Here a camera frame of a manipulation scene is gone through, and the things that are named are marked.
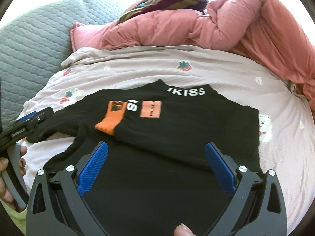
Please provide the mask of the right hand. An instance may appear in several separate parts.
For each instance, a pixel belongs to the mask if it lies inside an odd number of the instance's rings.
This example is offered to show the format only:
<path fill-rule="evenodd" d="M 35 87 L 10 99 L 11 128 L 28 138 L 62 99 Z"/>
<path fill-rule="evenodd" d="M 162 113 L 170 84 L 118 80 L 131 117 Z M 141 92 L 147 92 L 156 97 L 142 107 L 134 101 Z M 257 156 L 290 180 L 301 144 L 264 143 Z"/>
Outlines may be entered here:
<path fill-rule="evenodd" d="M 173 236 L 195 236 L 195 234 L 185 224 L 181 223 L 175 228 Z"/>

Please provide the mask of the left hand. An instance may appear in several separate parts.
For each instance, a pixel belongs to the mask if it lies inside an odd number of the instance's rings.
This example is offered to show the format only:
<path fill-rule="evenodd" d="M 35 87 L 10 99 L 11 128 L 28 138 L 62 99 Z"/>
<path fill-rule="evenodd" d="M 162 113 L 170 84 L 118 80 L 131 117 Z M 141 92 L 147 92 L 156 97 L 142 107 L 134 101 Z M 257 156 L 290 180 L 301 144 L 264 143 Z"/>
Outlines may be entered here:
<path fill-rule="evenodd" d="M 17 212 L 26 209 L 29 196 L 27 188 L 20 173 L 19 160 L 21 158 L 21 146 L 14 144 L 1 151 L 1 158 L 8 159 L 8 166 L 3 172 L 4 183 L 14 198 L 14 206 Z"/>

